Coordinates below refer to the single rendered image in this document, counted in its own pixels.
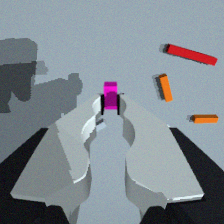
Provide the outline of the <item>magenta rod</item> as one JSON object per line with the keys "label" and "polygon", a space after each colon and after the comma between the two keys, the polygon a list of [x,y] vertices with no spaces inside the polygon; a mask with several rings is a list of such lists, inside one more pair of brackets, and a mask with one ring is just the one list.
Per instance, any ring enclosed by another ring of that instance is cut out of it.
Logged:
{"label": "magenta rod", "polygon": [[117,109],[117,82],[104,82],[105,109]]}

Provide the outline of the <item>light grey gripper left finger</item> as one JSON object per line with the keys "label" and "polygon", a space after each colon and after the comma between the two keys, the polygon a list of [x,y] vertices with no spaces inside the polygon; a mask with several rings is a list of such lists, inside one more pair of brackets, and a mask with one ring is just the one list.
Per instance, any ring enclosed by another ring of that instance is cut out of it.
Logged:
{"label": "light grey gripper left finger", "polygon": [[104,94],[96,94],[0,163],[0,224],[43,222],[50,205],[61,206],[77,224],[80,204],[90,195],[89,145],[104,107]]}

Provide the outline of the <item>orange rod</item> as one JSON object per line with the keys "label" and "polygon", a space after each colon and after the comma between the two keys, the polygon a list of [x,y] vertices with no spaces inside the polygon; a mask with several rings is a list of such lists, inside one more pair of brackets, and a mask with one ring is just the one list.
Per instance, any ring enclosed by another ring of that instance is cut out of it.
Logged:
{"label": "orange rod", "polygon": [[164,99],[166,102],[172,101],[172,94],[169,86],[168,77],[166,74],[159,75],[159,80],[161,83]]}
{"label": "orange rod", "polygon": [[217,123],[218,116],[213,115],[193,115],[192,121],[194,123]]}

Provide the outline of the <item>red rod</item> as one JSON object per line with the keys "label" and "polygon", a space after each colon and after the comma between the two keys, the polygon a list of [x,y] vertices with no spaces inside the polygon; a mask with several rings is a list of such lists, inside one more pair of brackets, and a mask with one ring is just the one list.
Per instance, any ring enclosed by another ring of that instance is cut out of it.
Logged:
{"label": "red rod", "polygon": [[193,60],[196,60],[196,61],[200,61],[200,62],[203,62],[203,63],[207,63],[207,64],[210,64],[210,65],[213,65],[213,66],[215,66],[215,64],[217,62],[217,58],[215,58],[213,56],[209,56],[209,55],[206,55],[206,54],[203,54],[203,53],[199,53],[199,52],[196,52],[196,51],[193,51],[193,50],[189,50],[189,49],[182,48],[182,47],[175,46],[175,45],[171,45],[171,44],[167,45],[166,52],[171,53],[171,54],[175,54],[175,55],[178,55],[178,56],[186,57],[186,58],[189,58],[189,59],[193,59]]}

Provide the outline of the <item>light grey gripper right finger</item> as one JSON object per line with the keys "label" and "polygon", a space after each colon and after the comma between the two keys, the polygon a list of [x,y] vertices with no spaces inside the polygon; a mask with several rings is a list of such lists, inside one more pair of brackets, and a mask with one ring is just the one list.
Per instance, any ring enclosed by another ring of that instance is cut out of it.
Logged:
{"label": "light grey gripper right finger", "polygon": [[167,224],[224,224],[224,171],[177,127],[122,93],[117,115],[131,147],[126,197],[139,208],[140,219],[148,207],[161,206]]}

